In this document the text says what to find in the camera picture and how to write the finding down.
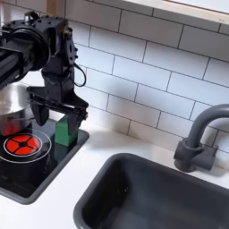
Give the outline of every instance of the gray faucet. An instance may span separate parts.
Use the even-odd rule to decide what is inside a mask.
[[[174,164],[179,170],[190,173],[196,167],[212,169],[217,148],[205,148],[200,141],[206,127],[219,118],[229,118],[229,104],[212,106],[197,117],[189,137],[180,141],[175,151]]]

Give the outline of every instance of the stainless steel pot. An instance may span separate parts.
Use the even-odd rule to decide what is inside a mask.
[[[10,84],[0,90],[0,136],[25,129],[33,119],[26,86]]]

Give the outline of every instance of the sink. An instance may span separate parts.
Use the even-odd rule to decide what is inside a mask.
[[[73,217],[79,229],[228,229],[229,190],[119,154],[106,161]]]

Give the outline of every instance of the green block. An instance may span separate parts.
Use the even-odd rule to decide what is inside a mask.
[[[79,130],[76,130],[73,135],[68,135],[68,115],[65,115],[55,125],[55,143],[69,147],[78,139],[78,132]]]

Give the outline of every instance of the robotic arm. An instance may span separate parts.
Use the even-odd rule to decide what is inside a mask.
[[[89,104],[74,93],[77,48],[66,19],[25,14],[24,20],[3,26],[0,46],[0,89],[20,81],[29,71],[42,69],[45,87],[28,87],[30,104],[39,125],[49,109],[69,115],[69,135],[88,117]]]

